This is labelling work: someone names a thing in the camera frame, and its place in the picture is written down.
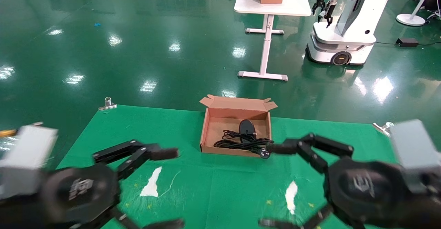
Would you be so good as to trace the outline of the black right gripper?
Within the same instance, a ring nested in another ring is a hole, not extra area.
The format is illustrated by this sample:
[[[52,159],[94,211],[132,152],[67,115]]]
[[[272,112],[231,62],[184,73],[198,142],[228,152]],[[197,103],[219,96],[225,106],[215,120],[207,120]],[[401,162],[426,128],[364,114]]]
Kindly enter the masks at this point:
[[[328,166],[313,148],[343,157]],[[415,225],[411,193],[403,167],[382,161],[359,162],[352,158],[352,146],[309,133],[302,138],[287,138],[282,144],[267,143],[275,154],[299,154],[315,171],[325,173],[328,202],[304,224],[260,219],[260,227],[273,229],[315,229],[332,213],[347,225]]]

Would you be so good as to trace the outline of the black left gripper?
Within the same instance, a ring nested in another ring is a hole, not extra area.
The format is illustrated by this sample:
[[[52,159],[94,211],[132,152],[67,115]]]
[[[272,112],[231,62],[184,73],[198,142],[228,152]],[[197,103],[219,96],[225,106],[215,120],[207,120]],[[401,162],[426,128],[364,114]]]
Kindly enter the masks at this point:
[[[129,140],[95,152],[92,157],[95,165],[52,171],[42,183],[39,199],[46,228],[99,229],[111,216],[126,229],[184,228],[183,219],[160,221],[141,228],[126,213],[111,210],[119,201],[119,180],[128,178],[148,160],[179,157],[178,148],[161,148],[156,143]],[[117,173],[106,166],[125,157]]]

